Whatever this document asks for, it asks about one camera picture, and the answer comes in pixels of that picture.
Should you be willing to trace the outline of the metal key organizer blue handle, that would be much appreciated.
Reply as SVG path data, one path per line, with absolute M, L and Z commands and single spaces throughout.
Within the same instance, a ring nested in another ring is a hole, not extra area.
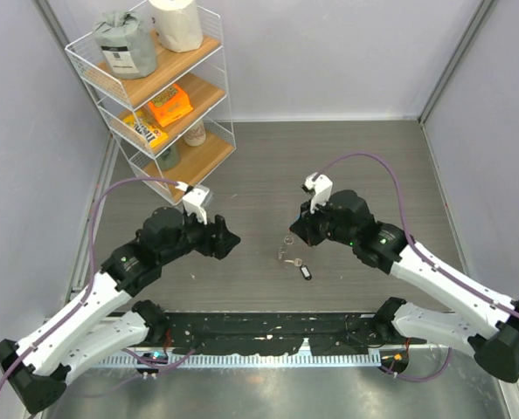
M 282 261 L 285 258 L 285 253 L 289 246 L 294 243 L 294 237 L 292 235 L 286 235 L 277 250 L 277 258 Z

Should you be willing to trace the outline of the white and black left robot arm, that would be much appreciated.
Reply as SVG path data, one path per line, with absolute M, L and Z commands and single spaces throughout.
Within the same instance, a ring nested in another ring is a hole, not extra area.
M 208 220 L 197 212 L 156 209 L 135 238 L 114 250 L 81 293 L 52 318 L 21 340 L 0 341 L 2 381 L 36 415 L 109 354 L 140 342 L 161 345 L 166 319 L 149 300 L 136 303 L 113 325 L 92 329 L 158 280 L 166 264 L 193 251 L 221 260 L 240 241 L 222 216 Z

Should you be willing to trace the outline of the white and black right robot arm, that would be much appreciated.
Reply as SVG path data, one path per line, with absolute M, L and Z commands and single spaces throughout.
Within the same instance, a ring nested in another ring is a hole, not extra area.
M 402 279 L 453 310 L 426 311 L 390 298 L 378 310 L 377 337 L 435 341 L 474 358 L 490 375 L 508 383 L 519 380 L 519 299 L 475 282 L 435 257 L 398 226 L 374 218 L 363 198 L 351 189 L 332 192 L 306 188 L 290 231 L 313 247 L 325 240 L 351 248 L 365 265 Z

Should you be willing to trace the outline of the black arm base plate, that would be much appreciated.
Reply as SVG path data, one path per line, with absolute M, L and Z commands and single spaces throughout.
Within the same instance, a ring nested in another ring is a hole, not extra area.
M 142 347 L 176 354 L 282 356 L 308 343 L 314 356 L 367 354 L 407 338 L 365 313 L 166 313 L 166 328 Z

